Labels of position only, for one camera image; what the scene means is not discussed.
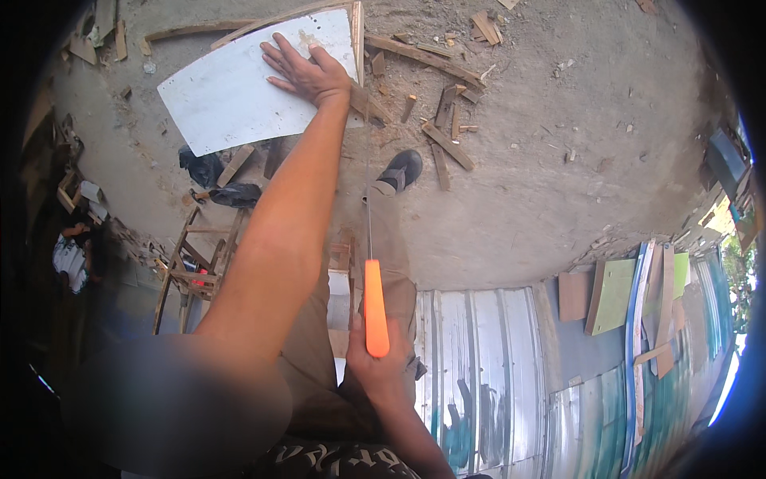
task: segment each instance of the orange saw handle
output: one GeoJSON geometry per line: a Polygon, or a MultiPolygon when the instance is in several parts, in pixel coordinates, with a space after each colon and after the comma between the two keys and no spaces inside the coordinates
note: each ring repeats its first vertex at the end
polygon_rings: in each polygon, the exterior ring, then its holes
{"type": "Polygon", "coordinates": [[[365,261],[365,332],[367,352],[374,358],[388,354],[388,324],[383,304],[383,282],[378,260],[365,261]]]}

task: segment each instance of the foot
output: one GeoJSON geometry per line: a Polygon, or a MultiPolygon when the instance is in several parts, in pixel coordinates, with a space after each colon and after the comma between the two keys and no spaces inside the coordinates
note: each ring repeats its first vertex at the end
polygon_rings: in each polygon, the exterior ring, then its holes
{"type": "Polygon", "coordinates": [[[399,193],[411,185],[421,175],[422,171],[423,160],[421,156],[413,149],[406,149],[397,153],[378,177],[378,181],[388,183],[399,193]]]}

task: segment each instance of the forearm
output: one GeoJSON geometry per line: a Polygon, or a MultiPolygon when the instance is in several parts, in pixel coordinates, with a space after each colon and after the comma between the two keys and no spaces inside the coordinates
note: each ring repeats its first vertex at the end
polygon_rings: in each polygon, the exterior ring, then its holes
{"type": "Polygon", "coordinates": [[[455,477],[441,449],[406,400],[375,404],[388,442],[394,452],[423,479],[455,477]]]}
{"type": "Polygon", "coordinates": [[[269,361],[279,355],[319,278],[348,110],[343,97],[319,108],[260,197],[196,333],[241,341],[269,361]]]}

